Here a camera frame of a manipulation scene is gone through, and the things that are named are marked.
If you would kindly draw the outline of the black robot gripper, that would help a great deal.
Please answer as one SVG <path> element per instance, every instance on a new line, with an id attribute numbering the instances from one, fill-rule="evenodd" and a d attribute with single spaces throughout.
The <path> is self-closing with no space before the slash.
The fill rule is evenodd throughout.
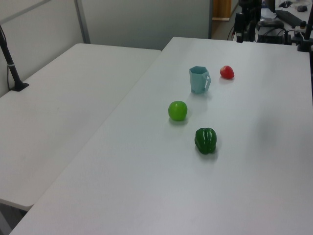
<path id="1" fill-rule="evenodd" d="M 239 6 L 242 8 L 242 12 L 237 13 L 235 17 L 236 42 L 243 42 L 245 22 L 249 23 L 247 28 L 248 41 L 253 42 L 255 40 L 255 23 L 259 22 L 261 17 L 261 0 L 239 0 Z"/>

